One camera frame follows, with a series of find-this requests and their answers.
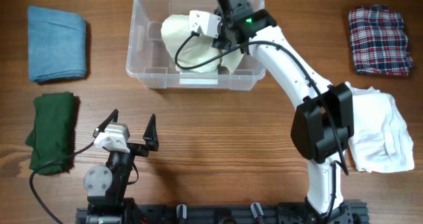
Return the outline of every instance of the folded cloth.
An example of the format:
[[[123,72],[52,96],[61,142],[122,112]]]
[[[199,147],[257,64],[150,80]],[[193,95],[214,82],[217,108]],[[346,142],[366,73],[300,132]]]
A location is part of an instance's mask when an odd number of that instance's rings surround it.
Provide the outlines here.
[[[32,82],[83,78],[85,67],[84,18],[74,13],[28,8],[28,75]]]
[[[414,62],[408,51],[404,20],[386,5],[350,11],[350,43],[356,73],[408,75]]]
[[[44,163],[65,157],[70,152],[73,133],[75,97],[73,93],[43,94],[35,98],[34,129],[25,143],[32,147],[29,168],[35,170]],[[62,160],[39,174],[53,174],[70,168],[69,160]]]
[[[413,142],[394,98],[373,87],[352,91],[354,135],[348,140],[359,171],[399,172],[412,170]]]
[[[172,60],[178,51],[180,45],[191,35],[189,27],[189,16],[187,15],[171,15],[167,18],[161,27],[161,37],[166,45],[168,53]],[[222,53],[221,50],[213,48],[213,38],[200,35],[192,38],[178,55],[178,63],[181,66],[189,67],[198,65]],[[215,71],[218,65],[228,68],[230,72],[234,72],[241,62],[243,54],[237,50],[223,56],[199,68],[191,69],[195,72]]]

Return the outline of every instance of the crumpled white cloth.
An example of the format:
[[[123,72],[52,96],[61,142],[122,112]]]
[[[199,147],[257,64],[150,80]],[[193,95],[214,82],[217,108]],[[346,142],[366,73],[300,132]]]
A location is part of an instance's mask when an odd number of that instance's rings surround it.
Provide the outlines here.
[[[348,143],[356,168],[384,173],[412,170],[413,142],[392,95],[346,84],[353,94],[354,135]]]
[[[171,15],[162,24],[161,37],[166,45],[166,50],[174,60],[176,51],[180,45],[191,35],[189,27],[189,16],[187,15]],[[213,38],[200,35],[193,37],[185,45],[178,55],[178,63],[181,66],[198,65],[222,53],[221,50],[212,47]],[[217,59],[209,64],[201,66],[191,71],[208,72],[216,70],[221,64],[228,68],[230,72],[234,72],[243,58],[240,50],[227,54],[221,59]]]

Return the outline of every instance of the plaid cloth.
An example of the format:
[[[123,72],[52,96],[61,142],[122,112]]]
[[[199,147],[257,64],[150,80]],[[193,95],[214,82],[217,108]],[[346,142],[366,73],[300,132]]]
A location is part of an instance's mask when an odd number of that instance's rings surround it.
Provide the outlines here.
[[[413,60],[399,13],[386,5],[358,7],[350,11],[350,42],[356,73],[408,75]]]

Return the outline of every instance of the folded green cloth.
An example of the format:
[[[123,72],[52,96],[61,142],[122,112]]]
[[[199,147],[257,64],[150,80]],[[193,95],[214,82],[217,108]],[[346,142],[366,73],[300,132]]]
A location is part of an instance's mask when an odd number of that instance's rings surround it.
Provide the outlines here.
[[[33,148],[30,169],[35,170],[44,163],[60,159],[70,154],[73,134],[73,113],[75,97],[73,93],[43,94],[35,98],[34,129],[25,143]],[[38,174],[53,174],[70,168],[70,161],[62,160]]]

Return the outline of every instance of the wooden surface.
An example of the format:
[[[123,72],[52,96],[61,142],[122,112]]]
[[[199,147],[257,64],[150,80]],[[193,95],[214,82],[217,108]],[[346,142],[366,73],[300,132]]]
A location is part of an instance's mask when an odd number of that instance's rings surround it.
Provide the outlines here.
[[[358,76],[348,43],[348,11],[386,3],[408,26],[417,69],[408,78]],[[37,85],[28,80],[29,5],[82,15],[91,28],[87,79]],[[266,0],[298,53],[334,84],[374,86],[392,94],[414,140],[410,172],[357,172],[342,177],[346,199],[368,202],[372,223],[421,223],[423,219],[423,18],[422,0]],[[160,149],[136,159],[140,180],[126,196],[138,204],[275,204],[302,202],[309,186],[305,160],[290,139],[293,108],[268,73],[251,91],[149,90],[125,72],[132,0],[0,0],[0,223],[53,223],[28,186],[32,149],[24,144],[34,121],[32,101],[43,93],[71,91],[81,100],[76,150],[114,109],[141,141],[152,113]],[[69,173],[35,178],[48,207],[72,223],[87,205],[85,172],[108,154],[89,149]]]

